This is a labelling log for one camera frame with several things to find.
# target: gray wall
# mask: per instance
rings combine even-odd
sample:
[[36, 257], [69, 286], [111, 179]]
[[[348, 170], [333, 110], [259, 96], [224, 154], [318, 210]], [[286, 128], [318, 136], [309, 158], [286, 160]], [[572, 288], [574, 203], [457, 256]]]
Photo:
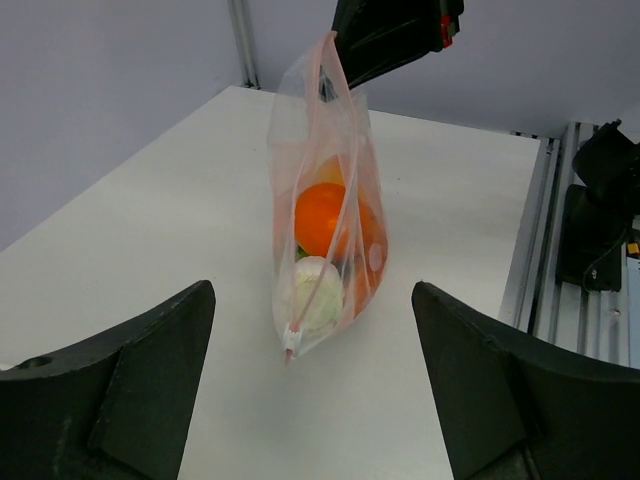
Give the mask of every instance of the gray wall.
[[5, 0], [0, 65], [0, 250], [240, 81], [226, 0]]
[[[331, 27], [336, 3], [249, 0], [266, 89]], [[373, 108], [547, 135], [628, 117], [640, 131], [638, 0], [465, 4], [454, 46], [370, 82]]]

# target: black device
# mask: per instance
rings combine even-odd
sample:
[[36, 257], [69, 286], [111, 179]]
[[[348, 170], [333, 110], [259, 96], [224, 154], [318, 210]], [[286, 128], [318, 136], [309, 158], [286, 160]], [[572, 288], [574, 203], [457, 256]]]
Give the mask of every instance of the black device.
[[607, 123], [578, 150], [573, 170], [584, 182], [565, 196], [556, 278], [586, 290], [620, 291], [622, 245], [640, 214], [640, 144]]
[[411, 297], [456, 480], [640, 478], [640, 371], [572, 353], [437, 287]]
[[211, 283], [198, 282], [0, 371], [0, 479], [175, 480], [214, 309]]
[[463, 11], [462, 0], [338, 0], [332, 30], [349, 88], [450, 46]]

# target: wall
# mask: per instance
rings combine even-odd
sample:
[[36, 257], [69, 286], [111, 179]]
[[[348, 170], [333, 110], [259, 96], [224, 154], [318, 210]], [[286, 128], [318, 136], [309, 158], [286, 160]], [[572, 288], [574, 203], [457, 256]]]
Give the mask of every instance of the wall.
[[[261, 82], [330, 27], [337, 0], [250, 0]], [[640, 130], [640, 2], [467, 0], [452, 48], [369, 83], [373, 108], [560, 135], [568, 120]]]
[[225, 0], [3, 1], [0, 66], [0, 250], [240, 82]]

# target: translucent plastic bag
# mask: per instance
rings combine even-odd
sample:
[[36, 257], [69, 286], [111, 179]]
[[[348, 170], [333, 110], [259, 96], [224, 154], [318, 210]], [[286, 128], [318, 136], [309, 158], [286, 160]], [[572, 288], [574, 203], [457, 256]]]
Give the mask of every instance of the translucent plastic bag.
[[366, 99], [349, 91], [334, 39], [285, 73], [269, 126], [273, 314], [287, 359], [350, 325], [387, 263]]

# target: white tabletop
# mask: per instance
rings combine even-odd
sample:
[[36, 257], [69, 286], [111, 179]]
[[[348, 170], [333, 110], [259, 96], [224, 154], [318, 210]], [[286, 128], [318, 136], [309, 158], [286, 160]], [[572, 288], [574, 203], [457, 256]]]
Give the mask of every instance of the white tabletop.
[[539, 142], [372, 112], [387, 277], [359, 323], [285, 368], [270, 307], [272, 99], [227, 89], [0, 253], [0, 362], [210, 279], [181, 479], [451, 478], [411, 290], [424, 279], [497, 315]]

